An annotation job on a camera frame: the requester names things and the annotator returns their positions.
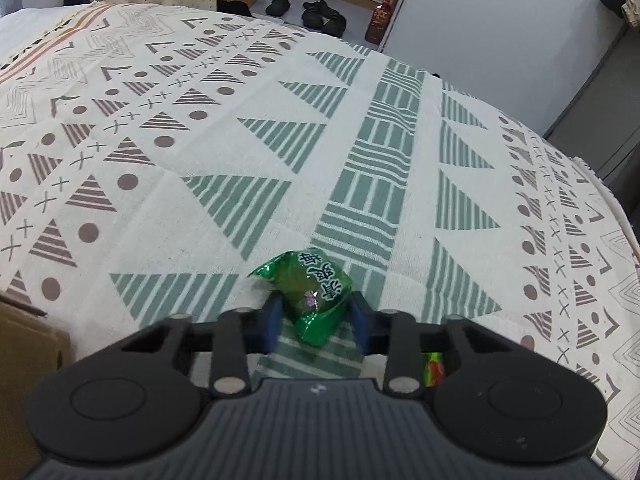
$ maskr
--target orange stripe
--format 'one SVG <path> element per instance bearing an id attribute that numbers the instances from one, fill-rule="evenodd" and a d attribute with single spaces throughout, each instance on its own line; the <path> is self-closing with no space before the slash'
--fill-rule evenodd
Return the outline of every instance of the orange stripe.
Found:
<path id="1" fill-rule="evenodd" d="M 70 28 L 68 31 L 60 34 L 60 36 L 58 36 L 55 40 L 52 40 L 50 43 L 45 42 L 44 44 L 36 47 L 36 49 L 32 50 L 29 54 L 27 54 L 27 56 L 23 57 L 14 66 L 12 66 L 4 76 L 0 77 L 0 84 L 6 82 L 8 79 L 11 79 L 21 70 L 27 68 L 32 62 L 36 61 L 40 56 L 60 44 L 62 41 L 65 41 L 69 36 L 72 36 L 76 32 L 89 27 L 89 25 L 91 25 L 98 16 L 114 6 L 115 4 L 107 4 L 104 6 L 100 6 L 98 9 L 95 9 L 92 12 L 88 12 L 86 15 L 80 18 L 75 26 Z"/>

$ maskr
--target pair of black shoes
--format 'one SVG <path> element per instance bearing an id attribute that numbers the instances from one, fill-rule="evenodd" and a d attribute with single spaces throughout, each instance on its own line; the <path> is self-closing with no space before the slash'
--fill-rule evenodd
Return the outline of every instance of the pair of black shoes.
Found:
<path id="1" fill-rule="evenodd" d="M 302 23 L 306 28 L 321 30 L 329 36 L 341 38 L 347 28 L 347 19 L 335 9 L 327 5 L 327 2 L 305 2 L 302 4 L 305 12 L 302 13 Z"/>
<path id="2" fill-rule="evenodd" d="M 320 30 L 336 38 L 342 37 L 347 28 L 347 19 L 340 12 L 329 7 L 324 0 L 313 3 L 305 2 L 302 5 L 305 7 L 305 11 L 302 13 L 302 23 L 306 28 Z M 291 4 L 288 0 L 272 0 L 265 12 L 279 18 L 290 7 Z"/>

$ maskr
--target bottle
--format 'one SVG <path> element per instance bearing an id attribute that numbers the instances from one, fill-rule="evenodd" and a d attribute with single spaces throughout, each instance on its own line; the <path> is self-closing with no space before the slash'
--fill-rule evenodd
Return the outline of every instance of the bottle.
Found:
<path id="1" fill-rule="evenodd" d="M 397 0 L 382 0 L 382 3 L 373 9 L 369 27 L 367 27 L 367 31 L 364 35 L 364 39 L 369 41 L 369 43 L 379 45 L 382 41 L 386 28 L 391 22 L 391 16 L 394 13 L 396 1 Z"/>

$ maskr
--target floor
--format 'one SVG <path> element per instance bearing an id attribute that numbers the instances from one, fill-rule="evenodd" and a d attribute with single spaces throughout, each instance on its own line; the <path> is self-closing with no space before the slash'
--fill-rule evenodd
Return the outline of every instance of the floor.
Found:
<path id="1" fill-rule="evenodd" d="M 265 14 L 264 9 L 271 3 L 272 0 L 258 0 L 252 7 L 251 12 L 254 14 Z M 317 0 L 289 0 L 291 4 L 290 9 L 282 16 L 287 23 L 292 25 L 299 25 L 302 27 L 302 12 L 305 10 L 302 4 L 304 2 L 315 2 Z M 325 0 L 327 4 L 332 8 L 340 12 L 347 19 L 347 30 L 344 31 L 342 39 L 349 41 L 350 43 L 357 43 L 363 46 L 368 46 L 373 50 L 377 50 L 378 46 L 364 39 L 364 33 L 369 25 L 372 11 L 358 7 L 353 4 L 342 2 L 340 0 Z"/>

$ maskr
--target round black joint cover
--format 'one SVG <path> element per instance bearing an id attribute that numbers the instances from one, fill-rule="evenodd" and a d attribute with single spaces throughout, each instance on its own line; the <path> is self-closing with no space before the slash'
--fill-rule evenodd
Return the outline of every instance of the round black joint cover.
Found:
<path id="1" fill-rule="evenodd" d="M 535 354 L 478 354 L 438 386 L 434 410 L 469 451 L 501 462 L 589 457 L 607 420 L 598 389 Z"/>
<path id="2" fill-rule="evenodd" d="M 26 421 L 46 451 L 72 462 L 129 462 L 183 437 L 202 396 L 153 354 L 87 358 L 53 374 L 32 393 Z"/>

